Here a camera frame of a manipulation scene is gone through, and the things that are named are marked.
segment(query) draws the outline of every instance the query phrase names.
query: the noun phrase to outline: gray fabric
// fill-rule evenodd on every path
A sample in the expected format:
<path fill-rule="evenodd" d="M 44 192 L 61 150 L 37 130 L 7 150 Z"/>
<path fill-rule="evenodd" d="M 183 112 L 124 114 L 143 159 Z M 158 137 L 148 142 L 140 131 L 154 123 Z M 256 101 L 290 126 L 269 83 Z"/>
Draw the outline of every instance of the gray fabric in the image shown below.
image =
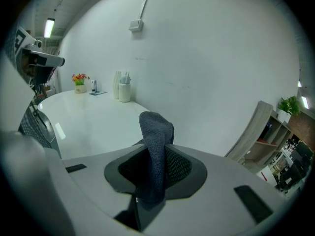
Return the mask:
<path fill-rule="evenodd" d="M 154 112 L 142 112 L 139 118 L 143 140 L 150 154 L 148 161 L 148 178 L 139 185 L 137 197 L 147 202 L 162 200 L 165 195 L 165 150 L 166 144 L 173 144 L 173 124 Z"/>
<path fill-rule="evenodd" d="M 13 25 L 10 32 L 8 33 L 3 49 L 7 54 L 9 60 L 12 62 L 12 65 L 17 69 L 16 57 L 15 57 L 15 38 L 16 31 L 18 28 L 18 23 Z M 28 108 L 22 118 L 19 131 L 26 136 L 31 136 L 35 138 L 44 148 L 51 148 L 50 143 L 45 138 L 43 132 L 40 130 L 40 127 L 35 120 L 30 108 Z"/>

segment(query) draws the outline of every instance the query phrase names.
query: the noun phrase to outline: desk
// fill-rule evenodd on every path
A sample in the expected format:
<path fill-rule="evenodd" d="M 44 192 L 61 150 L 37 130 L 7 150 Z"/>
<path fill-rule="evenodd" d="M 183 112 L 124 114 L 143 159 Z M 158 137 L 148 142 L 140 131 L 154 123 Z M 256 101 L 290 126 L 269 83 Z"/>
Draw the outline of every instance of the desk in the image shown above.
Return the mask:
<path fill-rule="evenodd" d="M 62 159 L 97 155 L 127 148 L 142 139 L 135 102 L 122 103 L 112 94 L 98 96 L 66 91 L 38 105 L 51 122 Z"/>

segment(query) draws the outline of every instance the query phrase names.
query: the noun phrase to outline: dark cloth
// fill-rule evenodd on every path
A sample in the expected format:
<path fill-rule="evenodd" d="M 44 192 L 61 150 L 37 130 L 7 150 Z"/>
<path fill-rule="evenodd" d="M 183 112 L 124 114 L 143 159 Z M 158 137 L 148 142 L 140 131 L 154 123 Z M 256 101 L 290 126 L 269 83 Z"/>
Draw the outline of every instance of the dark cloth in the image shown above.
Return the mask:
<path fill-rule="evenodd" d="M 143 139 L 136 144 L 148 147 L 148 176 L 136 190 L 138 198 L 157 202 L 165 195 L 165 145 L 173 144 L 174 126 L 160 114 L 143 112 L 139 118 Z"/>

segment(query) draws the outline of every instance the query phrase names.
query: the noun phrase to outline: white planter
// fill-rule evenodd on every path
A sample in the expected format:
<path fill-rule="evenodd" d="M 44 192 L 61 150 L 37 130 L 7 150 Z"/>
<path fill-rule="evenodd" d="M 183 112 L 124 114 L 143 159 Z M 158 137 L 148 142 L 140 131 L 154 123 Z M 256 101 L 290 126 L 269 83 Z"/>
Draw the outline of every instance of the white planter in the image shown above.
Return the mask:
<path fill-rule="evenodd" d="M 84 93 L 87 91 L 87 87 L 85 85 L 79 85 L 74 87 L 75 93 Z"/>
<path fill-rule="evenodd" d="M 291 115 L 290 115 L 289 113 L 286 113 L 285 122 L 286 122 L 286 123 L 289 123 L 290 118 L 291 118 Z"/>
<path fill-rule="evenodd" d="M 278 120 L 280 122 L 284 122 L 286 118 L 287 118 L 287 112 L 285 112 L 281 109 L 278 109 Z"/>

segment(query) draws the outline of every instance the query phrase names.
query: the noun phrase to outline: ceiling light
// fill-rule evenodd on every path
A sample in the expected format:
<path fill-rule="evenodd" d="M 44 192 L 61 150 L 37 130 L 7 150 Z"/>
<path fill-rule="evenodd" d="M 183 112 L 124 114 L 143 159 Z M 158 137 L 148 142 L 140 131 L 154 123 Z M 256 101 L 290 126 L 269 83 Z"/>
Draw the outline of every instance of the ceiling light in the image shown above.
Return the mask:
<path fill-rule="evenodd" d="M 306 98 L 302 96 L 302 100 L 303 100 L 303 103 L 304 103 L 304 107 L 306 107 L 307 109 L 309 109 L 309 105 L 307 104 Z"/>
<path fill-rule="evenodd" d="M 50 37 L 51 31 L 53 30 L 54 23 L 55 23 L 55 19 L 53 18 L 47 19 L 44 37 L 46 38 Z"/>

